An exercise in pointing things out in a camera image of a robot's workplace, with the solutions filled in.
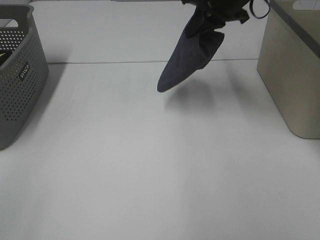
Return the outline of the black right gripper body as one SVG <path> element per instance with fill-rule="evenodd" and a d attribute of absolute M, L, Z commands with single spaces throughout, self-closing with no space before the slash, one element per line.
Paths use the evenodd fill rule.
<path fill-rule="evenodd" d="M 241 24 L 250 19 L 244 6 L 249 0 L 182 0 L 185 4 L 197 6 L 206 17 L 216 17 L 223 22 L 240 21 Z"/>

